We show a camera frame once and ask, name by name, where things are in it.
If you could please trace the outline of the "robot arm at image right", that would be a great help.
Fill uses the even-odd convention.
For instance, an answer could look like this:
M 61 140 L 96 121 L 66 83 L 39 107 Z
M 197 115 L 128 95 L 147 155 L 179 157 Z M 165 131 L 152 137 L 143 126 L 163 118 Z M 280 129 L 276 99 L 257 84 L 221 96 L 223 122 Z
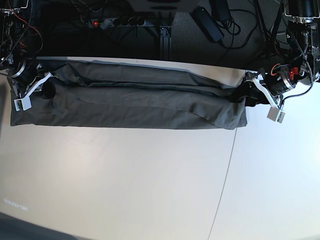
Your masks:
M 298 83 L 310 89 L 320 80 L 320 45 L 318 24 L 320 9 L 316 0 L 281 0 L 271 31 L 263 29 L 265 48 L 257 56 L 272 55 L 282 61 L 269 72 L 259 69 L 246 72 L 241 84 L 229 96 L 233 103 L 245 102 L 247 107 L 269 104 L 282 110 Z

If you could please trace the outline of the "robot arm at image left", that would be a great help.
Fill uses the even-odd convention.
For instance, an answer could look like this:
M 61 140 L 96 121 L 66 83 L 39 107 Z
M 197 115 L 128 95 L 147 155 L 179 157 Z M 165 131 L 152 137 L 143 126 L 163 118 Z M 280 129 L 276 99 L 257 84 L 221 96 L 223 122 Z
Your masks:
M 8 78 L 17 98 L 48 72 L 37 59 L 44 40 L 34 26 L 35 16 L 34 0 L 0 2 L 0 74 Z

